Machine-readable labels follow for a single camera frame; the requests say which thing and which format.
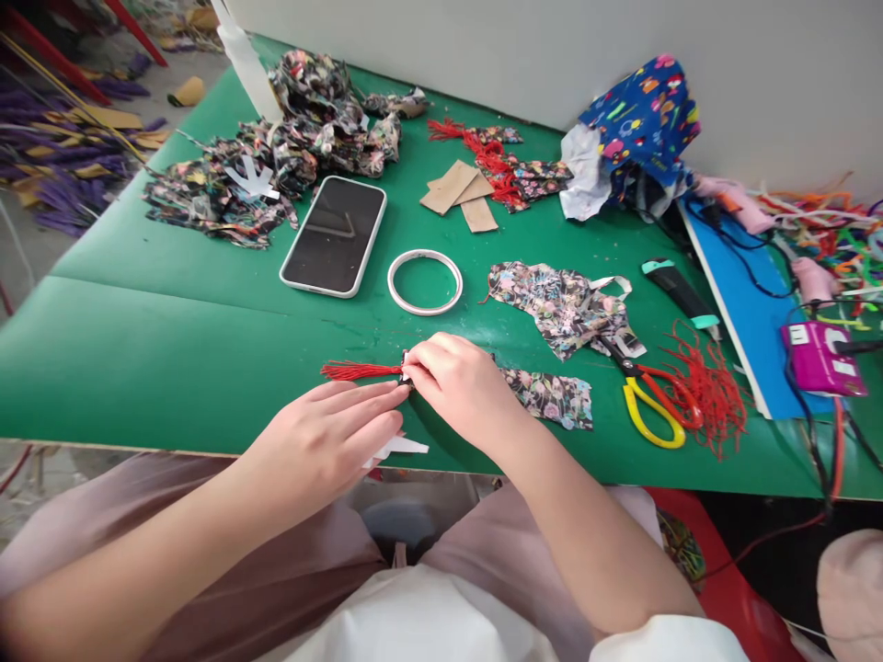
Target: person's left hand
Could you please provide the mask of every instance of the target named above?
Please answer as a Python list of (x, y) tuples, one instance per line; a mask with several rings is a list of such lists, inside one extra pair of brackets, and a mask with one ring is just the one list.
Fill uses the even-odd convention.
[(329, 382), (286, 405), (218, 478), (270, 537), (345, 494), (401, 429), (410, 391), (384, 382)]

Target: pink hot glue gun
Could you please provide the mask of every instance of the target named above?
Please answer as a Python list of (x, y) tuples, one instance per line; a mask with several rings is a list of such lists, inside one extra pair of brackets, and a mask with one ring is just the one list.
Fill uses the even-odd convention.
[[(836, 279), (821, 264), (809, 257), (798, 257), (791, 262), (791, 270), (800, 283), (800, 301), (828, 301), (834, 296)], [(833, 303), (822, 303), (819, 308), (827, 308)]]
[(770, 218), (749, 197), (739, 182), (696, 175), (695, 191), (703, 198), (717, 198), (723, 208), (745, 228), (748, 234), (760, 234), (773, 227)]

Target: yellow scissors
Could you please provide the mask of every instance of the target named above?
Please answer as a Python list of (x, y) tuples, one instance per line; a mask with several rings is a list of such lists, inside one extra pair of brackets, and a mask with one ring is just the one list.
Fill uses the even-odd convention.
[[(619, 366), (620, 370), (622, 370), (625, 375), (625, 386), (623, 386), (625, 403), (628, 406), (628, 415), (631, 416), (632, 423), (635, 424), (638, 432), (644, 435), (650, 443), (656, 444), (660, 448), (679, 449), (683, 446), (684, 441), (686, 440), (686, 434), (683, 431), (684, 428), (699, 429), (703, 424), (702, 410), (699, 409), (699, 405), (696, 403), (693, 394), (691, 394), (683, 382), (674, 375), (665, 371), (657, 370), (656, 368), (637, 365), (631, 359), (626, 357), (625, 354), (623, 354), (619, 348), (607, 338), (603, 336), (598, 336), (598, 338), (610, 351), (610, 355), (616, 361), (616, 365)], [(666, 395), (665, 391), (663, 391), (653, 379), (654, 376), (671, 382), (675, 392), (686, 403), (686, 409), (687, 412), (689, 412), (689, 416), (685, 415), (680, 409), (678, 409), (678, 407)], [(644, 390), (638, 386), (638, 377), (640, 377), (650, 391), (656, 395), (659, 400), (658, 402), (647, 395)], [(650, 408), (668, 421), (671, 426), (671, 439), (662, 439), (650, 431), (650, 428), (644, 423), (640, 412), (637, 410), (638, 398), (647, 403)]]

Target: scissor handle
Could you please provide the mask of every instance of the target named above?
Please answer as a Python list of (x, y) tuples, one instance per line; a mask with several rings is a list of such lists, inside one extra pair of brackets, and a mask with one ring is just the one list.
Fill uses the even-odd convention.
[[(669, 413), (677, 419), (678, 423), (687, 429), (699, 429), (703, 426), (705, 419), (702, 415), (702, 409), (699, 408), (699, 404), (696, 402), (693, 394), (690, 393), (689, 389), (684, 386), (681, 380), (672, 374), (656, 368), (650, 368), (648, 366), (638, 366), (638, 368), (644, 371), (644, 383), (650, 387), (650, 391), (656, 395), (657, 400), (659, 400), (662, 406), (669, 410)], [(664, 379), (671, 383), (674, 390), (678, 392), (681, 399), (687, 404), (683, 413), (671, 401), (668, 394), (666, 394), (665, 391), (653, 381), (653, 377), (659, 377), (660, 379)]]
[[(625, 393), (625, 403), (628, 406), (628, 414), (632, 417), (632, 422), (635, 424), (638, 432), (640, 432), (644, 437), (653, 444), (656, 444), (660, 448), (664, 449), (679, 449), (683, 446), (684, 441), (686, 440), (686, 435), (683, 432), (683, 426), (677, 421), (677, 419), (671, 415), (668, 409), (664, 406), (660, 405), (656, 400), (651, 398), (649, 395), (644, 393), (640, 386), (637, 385), (637, 380), (634, 377), (626, 377), (625, 378), (625, 386), (623, 386), (623, 393)], [(665, 418), (671, 426), (672, 438), (671, 439), (662, 439), (661, 437), (657, 437), (650, 431), (650, 428), (644, 423), (644, 420), (641, 418), (641, 413), (637, 409), (637, 400), (635, 396), (639, 397), (643, 400), (647, 405), (656, 411), (660, 416)]]

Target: smartphone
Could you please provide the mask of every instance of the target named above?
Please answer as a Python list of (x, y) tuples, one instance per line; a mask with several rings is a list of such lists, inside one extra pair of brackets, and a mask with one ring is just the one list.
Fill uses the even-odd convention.
[(282, 263), (281, 281), (342, 299), (355, 296), (385, 209), (381, 188), (326, 177)]

